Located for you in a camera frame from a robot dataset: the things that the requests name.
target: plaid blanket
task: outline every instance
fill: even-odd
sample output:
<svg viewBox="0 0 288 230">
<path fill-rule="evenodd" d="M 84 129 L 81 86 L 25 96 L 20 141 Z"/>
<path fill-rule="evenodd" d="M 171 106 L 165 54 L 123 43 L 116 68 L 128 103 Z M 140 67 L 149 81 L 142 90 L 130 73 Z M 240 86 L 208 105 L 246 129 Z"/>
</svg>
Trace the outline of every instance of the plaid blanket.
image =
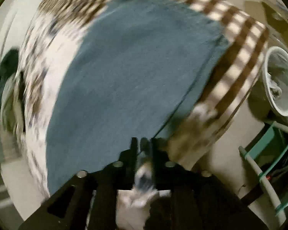
<svg viewBox="0 0 288 230">
<path fill-rule="evenodd" d="M 20 51 L 17 76 L 24 71 L 26 85 L 22 152 L 45 196 L 49 195 L 45 140 L 54 103 L 87 28 L 107 8 L 108 1 L 43 0 Z M 218 111 L 219 127 L 212 132 L 217 139 L 257 80 L 267 49 L 268 29 L 225 0 L 176 1 L 223 24 L 224 36 L 231 43 L 200 98 Z M 175 161 L 190 169 L 208 148 L 200 155 L 195 150 L 196 146 L 184 149 Z"/>
</svg>

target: white bucket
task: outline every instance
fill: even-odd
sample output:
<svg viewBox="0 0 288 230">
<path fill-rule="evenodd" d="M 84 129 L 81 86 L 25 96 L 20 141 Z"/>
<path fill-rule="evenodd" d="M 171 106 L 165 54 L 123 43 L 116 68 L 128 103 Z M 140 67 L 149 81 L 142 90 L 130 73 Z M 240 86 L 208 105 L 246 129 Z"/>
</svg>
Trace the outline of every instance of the white bucket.
<svg viewBox="0 0 288 230">
<path fill-rule="evenodd" d="M 262 70 L 266 96 L 272 109 L 284 117 L 288 117 L 288 53 L 280 47 L 270 47 Z M 271 91 L 271 80 L 281 89 L 279 98 Z"/>
</svg>

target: cardboard box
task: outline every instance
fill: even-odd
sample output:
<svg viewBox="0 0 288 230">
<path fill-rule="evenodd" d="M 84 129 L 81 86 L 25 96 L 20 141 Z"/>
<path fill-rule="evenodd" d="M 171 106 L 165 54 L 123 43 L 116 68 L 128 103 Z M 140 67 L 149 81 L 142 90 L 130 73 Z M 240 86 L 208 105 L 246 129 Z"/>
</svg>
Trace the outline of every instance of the cardboard box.
<svg viewBox="0 0 288 230">
<path fill-rule="evenodd" d="M 270 34 L 282 41 L 288 47 L 288 19 L 283 11 L 268 0 L 261 2 L 245 1 L 245 12 L 257 21 L 270 26 Z M 277 44 L 271 37 L 269 46 Z"/>
</svg>

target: dark green object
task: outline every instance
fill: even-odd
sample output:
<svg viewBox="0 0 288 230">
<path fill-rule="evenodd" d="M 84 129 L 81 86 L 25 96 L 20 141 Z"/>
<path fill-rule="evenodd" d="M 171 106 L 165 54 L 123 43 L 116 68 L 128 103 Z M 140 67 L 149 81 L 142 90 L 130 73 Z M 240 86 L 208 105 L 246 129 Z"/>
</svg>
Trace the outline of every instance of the dark green object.
<svg viewBox="0 0 288 230">
<path fill-rule="evenodd" d="M 3 60 L 0 63 L 0 108 L 1 108 L 1 98 L 5 83 L 13 73 L 17 71 L 18 66 L 18 49 L 11 49 L 4 56 Z"/>
</svg>

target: teal fabric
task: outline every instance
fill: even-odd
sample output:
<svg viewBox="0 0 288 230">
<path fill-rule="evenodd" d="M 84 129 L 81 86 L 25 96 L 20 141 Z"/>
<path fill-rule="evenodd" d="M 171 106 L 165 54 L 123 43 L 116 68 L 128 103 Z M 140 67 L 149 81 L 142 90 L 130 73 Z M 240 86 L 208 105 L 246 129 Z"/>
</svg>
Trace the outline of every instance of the teal fabric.
<svg viewBox="0 0 288 230">
<path fill-rule="evenodd" d="M 168 137 L 228 48 L 222 31 L 171 0 L 112 0 L 89 28 L 54 106 L 46 138 L 50 193 L 79 170 L 117 160 L 131 137 L 161 129 Z"/>
</svg>

